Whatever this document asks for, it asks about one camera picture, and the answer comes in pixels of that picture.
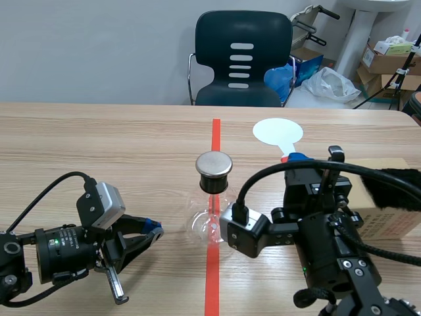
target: plastic bag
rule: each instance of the plastic bag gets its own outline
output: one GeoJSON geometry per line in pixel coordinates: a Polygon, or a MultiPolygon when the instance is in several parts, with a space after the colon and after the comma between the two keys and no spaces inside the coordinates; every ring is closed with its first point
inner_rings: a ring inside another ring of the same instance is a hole
{"type": "Polygon", "coordinates": [[[289,83],[292,79],[292,66],[286,64],[280,68],[272,68],[264,74],[264,84],[272,88],[284,102],[289,94],[289,83]]]}
{"type": "Polygon", "coordinates": [[[354,100],[361,93],[354,88],[350,79],[328,67],[304,80],[302,86],[318,97],[328,97],[343,103],[354,100]]]}

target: chair backrest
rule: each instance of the chair backrest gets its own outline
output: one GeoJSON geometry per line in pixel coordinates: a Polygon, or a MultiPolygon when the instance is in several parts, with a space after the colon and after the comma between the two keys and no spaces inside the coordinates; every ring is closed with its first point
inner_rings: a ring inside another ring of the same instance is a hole
{"type": "Polygon", "coordinates": [[[196,61],[214,70],[213,84],[263,85],[267,70],[288,62],[291,41],[291,21],[281,13],[211,11],[197,21],[196,61]]]}

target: black tripod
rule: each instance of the black tripod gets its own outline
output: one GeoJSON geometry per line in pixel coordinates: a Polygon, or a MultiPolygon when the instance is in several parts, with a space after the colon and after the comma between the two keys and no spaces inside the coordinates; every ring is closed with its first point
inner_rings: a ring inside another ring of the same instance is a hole
{"type": "Polygon", "coordinates": [[[405,76],[409,72],[408,68],[413,66],[411,64],[412,58],[415,56],[416,51],[420,49],[420,43],[421,43],[421,34],[418,37],[418,39],[416,40],[415,44],[412,46],[412,48],[410,50],[410,53],[408,55],[408,58],[406,59],[405,64],[403,65],[402,69],[396,70],[395,74],[392,76],[392,78],[390,78],[390,80],[387,82],[387,84],[382,89],[380,89],[375,94],[373,94],[371,97],[369,97],[368,99],[365,99],[363,102],[358,104],[356,107],[353,108],[353,110],[358,109],[361,105],[363,105],[367,101],[370,101],[373,97],[375,97],[379,93],[383,92],[384,90],[388,89],[388,87],[393,86],[395,88],[395,91],[393,92],[393,95],[392,95],[392,98],[391,98],[391,101],[390,101],[389,110],[392,108],[393,100],[396,99],[397,100],[396,110],[399,111],[399,102],[400,102],[400,99],[401,99],[402,83],[403,83],[403,80],[405,79],[405,76]]]}

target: sink pedestal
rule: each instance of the sink pedestal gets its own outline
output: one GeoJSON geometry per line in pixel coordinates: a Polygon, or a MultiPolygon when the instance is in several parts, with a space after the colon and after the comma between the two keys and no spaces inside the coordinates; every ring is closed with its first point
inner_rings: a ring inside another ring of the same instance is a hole
{"type": "Polygon", "coordinates": [[[348,79],[352,80],[355,76],[376,16],[377,12],[355,11],[354,21],[335,66],[335,70],[348,79]]]}

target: white wall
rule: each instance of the white wall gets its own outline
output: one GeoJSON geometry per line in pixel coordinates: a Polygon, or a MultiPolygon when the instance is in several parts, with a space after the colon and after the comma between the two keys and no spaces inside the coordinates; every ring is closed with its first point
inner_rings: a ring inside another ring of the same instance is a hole
{"type": "Polygon", "coordinates": [[[412,0],[412,4],[393,13],[379,13],[371,31],[370,40],[374,43],[389,36],[401,35],[409,28],[408,40],[414,41],[421,33],[421,0],[412,0]]]}
{"type": "MultiPolygon", "coordinates": [[[[209,10],[278,11],[312,0],[3,0],[0,101],[188,104],[187,58],[209,10]]],[[[197,91],[212,71],[196,66],[197,91]]]]}

